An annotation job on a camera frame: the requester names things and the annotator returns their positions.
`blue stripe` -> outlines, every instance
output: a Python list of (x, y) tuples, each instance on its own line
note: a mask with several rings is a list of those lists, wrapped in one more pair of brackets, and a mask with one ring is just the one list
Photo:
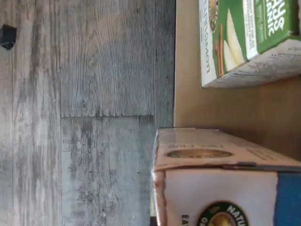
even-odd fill
[(301, 226), (301, 174), (279, 173), (275, 226)]

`box flap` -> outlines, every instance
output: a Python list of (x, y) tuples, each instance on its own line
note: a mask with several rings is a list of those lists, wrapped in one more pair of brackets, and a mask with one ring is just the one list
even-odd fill
[(301, 163), (211, 129), (159, 129), (154, 171), (183, 167), (241, 170), (301, 171)]

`wood grain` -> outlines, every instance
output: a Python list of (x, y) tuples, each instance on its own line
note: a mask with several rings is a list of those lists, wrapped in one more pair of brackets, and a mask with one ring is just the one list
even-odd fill
[(62, 116), (153, 115), (152, 1), (62, 0)]
[[(1, 25), (14, 25), (13, 4), (1, 3)], [(0, 226), (13, 223), (12, 52), (0, 47)]]
[(64, 226), (146, 226), (152, 116), (62, 120)]
[(15, 4), (13, 60), (14, 226), (60, 226), (58, 1)]
[(154, 105), (156, 128), (173, 126), (175, 2), (175, 0), (154, 1)]

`black object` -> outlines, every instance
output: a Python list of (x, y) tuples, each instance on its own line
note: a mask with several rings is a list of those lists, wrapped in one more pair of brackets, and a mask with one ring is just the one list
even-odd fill
[(17, 29), (4, 24), (0, 29), (0, 45), (6, 50), (10, 50), (16, 42), (16, 36)]
[(150, 218), (150, 226), (158, 226), (156, 216)]

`nature's path logo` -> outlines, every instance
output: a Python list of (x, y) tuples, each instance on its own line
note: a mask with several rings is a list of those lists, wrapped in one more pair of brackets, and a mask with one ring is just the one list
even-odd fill
[(209, 20), (211, 31), (214, 33), (218, 17), (218, 2), (219, 0), (209, 0)]
[(199, 217), (197, 226), (249, 226), (245, 213), (231, 202), (210, 204)]
[(167, 154), (168, 157), (172, 158), (196, 158), (196, 159), (206, 159), (206, 158), (225, 158), (230, 157), (233, 154), (230, 152), (222, 150), (213, 149), (185, 149), (185, 150), (175, 150)]

